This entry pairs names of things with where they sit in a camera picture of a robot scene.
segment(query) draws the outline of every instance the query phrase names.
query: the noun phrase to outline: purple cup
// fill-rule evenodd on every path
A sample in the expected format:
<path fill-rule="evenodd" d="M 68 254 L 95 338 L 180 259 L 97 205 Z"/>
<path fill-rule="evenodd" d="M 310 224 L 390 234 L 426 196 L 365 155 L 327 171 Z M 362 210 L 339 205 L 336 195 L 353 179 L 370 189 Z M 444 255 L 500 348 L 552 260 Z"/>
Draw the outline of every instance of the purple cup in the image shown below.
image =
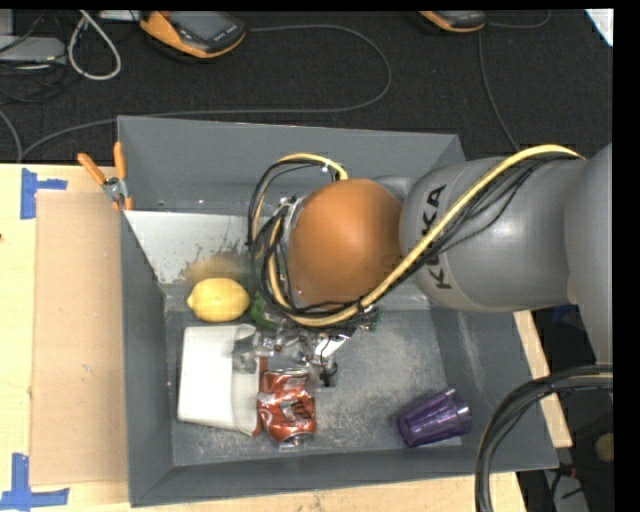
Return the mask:
<path fill-rule="evenodd" d="M 471 411 L 454 388 L 435 393 L 403 412 L 398 430 L 409 448 L 471 432 Z"/>

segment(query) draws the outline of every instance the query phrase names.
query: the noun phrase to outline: blue tape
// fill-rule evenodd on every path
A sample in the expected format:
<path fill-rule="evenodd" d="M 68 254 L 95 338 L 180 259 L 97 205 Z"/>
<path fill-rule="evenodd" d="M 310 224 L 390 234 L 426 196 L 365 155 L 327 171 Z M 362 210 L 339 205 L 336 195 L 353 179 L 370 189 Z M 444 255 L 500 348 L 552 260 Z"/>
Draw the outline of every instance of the blue tape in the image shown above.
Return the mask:
<path fill-rule="evenodd" d="M 11 459 L 11 490 L 3 491 L 0 510 L 29 512 L 32 507 L 66 505 L 69 489 L 50 492 L 31 492 L 29 487 L 29 457 L 14 453 Z"/>
<path fill-rule="evenodd" d="M 36 216 L 36 192 L 40 189 L 66 190 L 65 180 L 48 179 L 38 181 L 38 175 L 22 168 L 22 193 L 20 202 L 20 218 L 33 219 Z"/>

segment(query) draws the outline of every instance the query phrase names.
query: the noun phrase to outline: lemon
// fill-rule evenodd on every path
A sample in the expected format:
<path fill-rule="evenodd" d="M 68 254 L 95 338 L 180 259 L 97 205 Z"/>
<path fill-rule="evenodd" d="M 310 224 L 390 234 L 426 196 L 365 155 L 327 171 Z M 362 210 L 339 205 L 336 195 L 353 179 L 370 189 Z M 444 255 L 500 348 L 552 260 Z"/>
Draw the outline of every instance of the lemon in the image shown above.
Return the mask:
<path fill-rule="evenodd" d="M 205 322 L 230 322 L 249 307 L 249 294 L 240 283 L 228 277 L 200 281 L 191 290 L 187 305 Z"/>

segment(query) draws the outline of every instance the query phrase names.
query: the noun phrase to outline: crushed can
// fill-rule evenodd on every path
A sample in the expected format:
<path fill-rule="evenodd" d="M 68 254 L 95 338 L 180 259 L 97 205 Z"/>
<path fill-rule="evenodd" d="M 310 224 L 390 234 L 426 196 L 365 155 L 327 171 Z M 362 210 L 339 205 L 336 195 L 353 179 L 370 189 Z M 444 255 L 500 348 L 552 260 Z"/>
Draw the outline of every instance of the crushed can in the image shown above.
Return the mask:
<path fill-rule="evenodd" d="M 258 393 L 263 429 L 276 444 L 299 445 L 316 432 L 315 399 L 307 391 L 304 368 L 264 372 Z"/>

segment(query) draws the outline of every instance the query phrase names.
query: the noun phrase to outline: gray bin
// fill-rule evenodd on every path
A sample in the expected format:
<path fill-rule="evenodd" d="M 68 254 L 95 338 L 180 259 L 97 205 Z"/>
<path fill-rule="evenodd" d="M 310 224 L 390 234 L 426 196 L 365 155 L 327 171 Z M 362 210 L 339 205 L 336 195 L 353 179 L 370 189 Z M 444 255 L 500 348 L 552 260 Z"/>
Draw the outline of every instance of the gray bin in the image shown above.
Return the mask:
<path fill-rule="evenodd" d="M 162 229 L 171 230 L 171 219 L 180 214 L 244 216 L 260 176 L 290 153 L 324 155 L 341 163 L 351 177 L 417 178 L 464 161 L 457 136 L 124 116 L 118 120 L 118 139 L 135 202 L 135 211 L 121 217 L 133 506 L 473 473 L 480 438 L 495 407 L 531 379 L 510 313 L 433 307 L 413 284 L 403 284 L 385 298 L 378 330 L 358 332 L 337 352 L 338 385 L 316 397 L 316 438 L 299 449 L 281 450 L 266 434 L 250 438 L 177 419 L 183 331 L 205 324 L 183 307 L 180 294 L 187 284 L 181 277 L 159 276 L 154 268 L 159 258 L 167 263 L 172 254 L 180 257 L 180 246 L 159 251 L 155 244 L 149 249 L 139 226 L 131 224 L 149 212 L 160 230 L 155 236 L 162 237 Z M 265 213 L 279 197 L 304 194 L 323 183 L 326 176 L 317 172 L 290 173 L 274 183 Z M 231 242 L 241 258 L 238 248 L 244 240 Z M 395 415 L 446 386 L 455 387 L 469 404 L 473 430 L 461 438 L 406 448 L 395 429 Z M 534 407 L 497 451 L 493 469 L 557 464 L 542 410 Z"/>

